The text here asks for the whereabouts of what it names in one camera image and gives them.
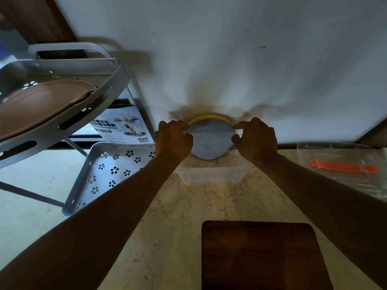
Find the person's left hand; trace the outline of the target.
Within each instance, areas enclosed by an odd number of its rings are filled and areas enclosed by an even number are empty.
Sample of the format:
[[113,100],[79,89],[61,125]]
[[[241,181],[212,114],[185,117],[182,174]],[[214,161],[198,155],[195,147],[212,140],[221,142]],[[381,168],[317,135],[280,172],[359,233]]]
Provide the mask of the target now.
[[184,121],[160,121],[155,133],[156,157],[177,167],[190,151],[183,149],[183,138],[188,127]]

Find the person's right hand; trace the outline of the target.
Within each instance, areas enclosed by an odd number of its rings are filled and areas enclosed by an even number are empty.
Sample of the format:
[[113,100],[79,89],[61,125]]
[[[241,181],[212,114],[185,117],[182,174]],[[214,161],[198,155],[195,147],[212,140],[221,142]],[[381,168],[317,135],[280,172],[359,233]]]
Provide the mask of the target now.
[[274,128],[261,119],[253,117],[250,121],[241,121],[234,126],[242,130],[243,149],[240,155],[260,168],[278,155],[278,141]]

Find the blue-grey round plate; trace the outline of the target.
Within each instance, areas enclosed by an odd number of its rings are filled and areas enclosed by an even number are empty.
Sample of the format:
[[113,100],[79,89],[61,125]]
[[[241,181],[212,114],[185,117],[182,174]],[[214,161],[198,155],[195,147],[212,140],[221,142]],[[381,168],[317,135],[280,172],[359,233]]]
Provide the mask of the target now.
[[191,154],[202,160],[214,160],[223,156],[233,143],[236,134],[233,125],[219,119],[204,119],[188,125],[185,133],[193,136]]

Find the person's right forearm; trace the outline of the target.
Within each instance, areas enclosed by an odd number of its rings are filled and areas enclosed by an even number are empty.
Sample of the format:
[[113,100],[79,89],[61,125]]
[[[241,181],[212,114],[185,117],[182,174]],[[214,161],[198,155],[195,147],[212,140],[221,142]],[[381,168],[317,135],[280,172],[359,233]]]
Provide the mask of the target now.
[[387,203],[284,156],[254,160],[353,264],[387,290]]

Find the person's left forearm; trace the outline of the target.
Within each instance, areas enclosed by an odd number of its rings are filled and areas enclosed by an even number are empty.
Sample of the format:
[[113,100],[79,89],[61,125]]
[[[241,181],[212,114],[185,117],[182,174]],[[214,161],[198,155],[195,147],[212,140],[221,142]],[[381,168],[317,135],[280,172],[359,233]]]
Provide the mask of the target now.
[[0,290],[97,290],[181,157],[141,171],[36,240],[0,271]]

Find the yellow round plate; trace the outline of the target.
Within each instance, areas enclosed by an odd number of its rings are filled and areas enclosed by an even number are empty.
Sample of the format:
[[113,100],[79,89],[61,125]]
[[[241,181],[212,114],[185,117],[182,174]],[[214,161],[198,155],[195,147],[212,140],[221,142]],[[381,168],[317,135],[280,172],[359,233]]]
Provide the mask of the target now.
[[194,118],[193,120],[191,120],[188,123],[188,125],[192,125],[193,123],[195,123],[197,121],[204,120],[204,119],[219,119],[219,120],[225,121],[225,122],[227,122],[228,124],[231,125],[231,122],[227,118],[225,118],[223,116],[220,116],[220,115],[215,115],[215,114],[198,116],[198,117]]

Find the clear plastic container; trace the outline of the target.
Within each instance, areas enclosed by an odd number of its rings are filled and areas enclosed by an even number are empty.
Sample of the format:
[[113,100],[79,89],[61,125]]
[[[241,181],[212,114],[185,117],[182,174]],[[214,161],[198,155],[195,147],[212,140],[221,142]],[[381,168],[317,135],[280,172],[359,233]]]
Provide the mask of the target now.
[[230,149],[212,160],[204,160],[190,154],[174,173],[185,184],[238,183],[251,170],[254,170],[254,165],[244,159],[238,150]]

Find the white printed cardboard box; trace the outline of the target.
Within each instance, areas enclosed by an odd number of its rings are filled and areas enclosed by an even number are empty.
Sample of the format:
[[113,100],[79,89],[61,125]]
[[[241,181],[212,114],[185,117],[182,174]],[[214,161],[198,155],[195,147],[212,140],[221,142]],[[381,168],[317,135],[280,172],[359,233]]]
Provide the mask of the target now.
[[115,144],[154,144],[138,107],[130,104],[117,104],[107,108],[73,135],[100,135],[102,140]]

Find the grey metal tiered rack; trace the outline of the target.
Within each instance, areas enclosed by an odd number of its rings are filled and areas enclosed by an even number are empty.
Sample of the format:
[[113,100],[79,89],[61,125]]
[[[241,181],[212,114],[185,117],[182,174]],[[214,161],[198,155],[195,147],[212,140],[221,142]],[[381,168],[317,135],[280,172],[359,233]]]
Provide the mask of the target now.
[[24,190],[0,181],[0,190],[62,208],[69,217],[87,204],[143,169],[155,157],[154,144],[126,145],[109,143],[100,135],[73,134],[98,117],[130,83],[123,63],[94,43],[44,43],[29,47],[31,59],[40,64],[36,70],[39,83],[55,80],[81,80],[97,87],[84,100],[67,108],[40,126],[0,142],[0,172],[18,162],[25,163],[41,151],[65,140],[86,157],[80,174],[66,201]]

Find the orange plastic clip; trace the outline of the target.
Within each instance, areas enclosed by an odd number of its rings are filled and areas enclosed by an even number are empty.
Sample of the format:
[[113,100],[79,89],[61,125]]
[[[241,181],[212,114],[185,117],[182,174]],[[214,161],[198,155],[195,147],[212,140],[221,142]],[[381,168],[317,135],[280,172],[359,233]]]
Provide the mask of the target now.
[[310,165],[313,168],[339,171],[339,172],[366,173],[366,174],[379,173],[379,169],[376,166],[370,166],[370,165],[346,164],[346,163],[315,161],[315,160],[311,161]]

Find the clear plastic lidded box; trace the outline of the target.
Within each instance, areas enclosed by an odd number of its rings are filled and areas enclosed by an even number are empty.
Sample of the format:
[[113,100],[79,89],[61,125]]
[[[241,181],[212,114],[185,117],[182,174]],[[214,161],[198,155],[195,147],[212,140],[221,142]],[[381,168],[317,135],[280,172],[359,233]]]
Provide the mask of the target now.
[[[387,201],[387,151],[345,142],[299,142],[299,164],[336,182]],[[376,166],[379,173],[351,173],[313,168],[311,161]]]

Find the dark wooden cutting board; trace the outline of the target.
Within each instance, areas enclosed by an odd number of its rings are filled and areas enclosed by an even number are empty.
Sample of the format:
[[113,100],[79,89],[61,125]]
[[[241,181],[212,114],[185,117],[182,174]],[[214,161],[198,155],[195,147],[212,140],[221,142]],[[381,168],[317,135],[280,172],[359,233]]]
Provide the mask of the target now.
[[306,223],[206,221],[202,290],[333,290]]

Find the brown round plate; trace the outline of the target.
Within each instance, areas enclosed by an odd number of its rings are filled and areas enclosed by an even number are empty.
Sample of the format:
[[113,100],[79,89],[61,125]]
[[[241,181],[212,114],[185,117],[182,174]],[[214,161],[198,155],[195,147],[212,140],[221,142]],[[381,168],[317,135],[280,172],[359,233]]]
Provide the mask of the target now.
[[23,88],[0,102],[0,142],[16,137],[96,91],[93,84],[81,80],[55,80]]

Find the clear glass bowl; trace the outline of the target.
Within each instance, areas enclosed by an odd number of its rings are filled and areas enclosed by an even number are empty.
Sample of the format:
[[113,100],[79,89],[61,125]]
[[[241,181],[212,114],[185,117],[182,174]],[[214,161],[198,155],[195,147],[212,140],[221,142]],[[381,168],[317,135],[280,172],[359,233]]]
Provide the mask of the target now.
[[36,86],[36,70],[40,64],[32,60],[16,60],[0,68],[0,105],[12,93]]

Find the brown wooden cabinet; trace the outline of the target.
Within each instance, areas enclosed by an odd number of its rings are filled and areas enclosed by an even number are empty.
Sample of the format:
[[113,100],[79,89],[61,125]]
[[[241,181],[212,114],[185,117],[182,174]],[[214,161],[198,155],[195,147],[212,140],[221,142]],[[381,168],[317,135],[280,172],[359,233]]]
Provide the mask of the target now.
[[55,0],[0,0],[0,16],[28,44],[78,41]]

